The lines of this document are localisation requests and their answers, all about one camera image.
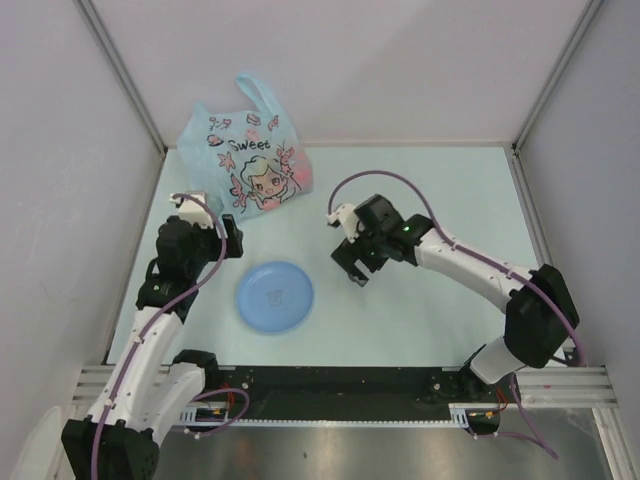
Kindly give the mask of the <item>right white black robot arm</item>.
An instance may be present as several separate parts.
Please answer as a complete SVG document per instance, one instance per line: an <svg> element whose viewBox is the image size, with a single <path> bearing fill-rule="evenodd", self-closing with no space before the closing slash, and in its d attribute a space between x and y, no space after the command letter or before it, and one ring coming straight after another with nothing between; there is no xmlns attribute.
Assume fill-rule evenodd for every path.
<svg viewBox="0 0 640 480"><path fill-rule="evenodd" d="M504 314L503 334L465 364L461 388L473 401L486 400L498 381L517 370L546 367L579 324L564 277L555 267L527 269L486 257L447 238L429 217L403 218L381 195L358 206L338 206L328 213L327 223L345 234L331 257L358 285L365 286L369 274L389 260L405 262L448 277Z"/></svg>

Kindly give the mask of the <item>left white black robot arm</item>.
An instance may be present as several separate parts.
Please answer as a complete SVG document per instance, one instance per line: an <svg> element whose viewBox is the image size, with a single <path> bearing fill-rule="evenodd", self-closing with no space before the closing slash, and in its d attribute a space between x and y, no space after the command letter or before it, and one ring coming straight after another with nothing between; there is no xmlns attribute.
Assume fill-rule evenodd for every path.
<svg viewBox="0 0 640 480"><path fill-rule="evenodd" d="M162 383L156 378L199 288L224 260L242 256L242 240L229 214L203 225L173 215L159 227L126 346L85 418L68 420L62 430L76 478L152 478L160 446L181 411L195 397L207 400L219 392L217 359L205 351L181 351L168 377Z"/></svg>

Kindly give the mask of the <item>blue cartoon plastic bag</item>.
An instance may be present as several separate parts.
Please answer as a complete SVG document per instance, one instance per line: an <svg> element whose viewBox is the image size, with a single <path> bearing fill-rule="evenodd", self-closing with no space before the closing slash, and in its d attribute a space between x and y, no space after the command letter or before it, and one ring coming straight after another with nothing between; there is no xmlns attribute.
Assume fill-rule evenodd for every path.
<svg viewBox="0 0 640 480"><path fill-rule="evenodd" d="M211 113L195 104L177 150L192 188L208 194L214 211L242 220L311 192L313 169L268 86L248 74L236 84L254 106Z"/></svg>

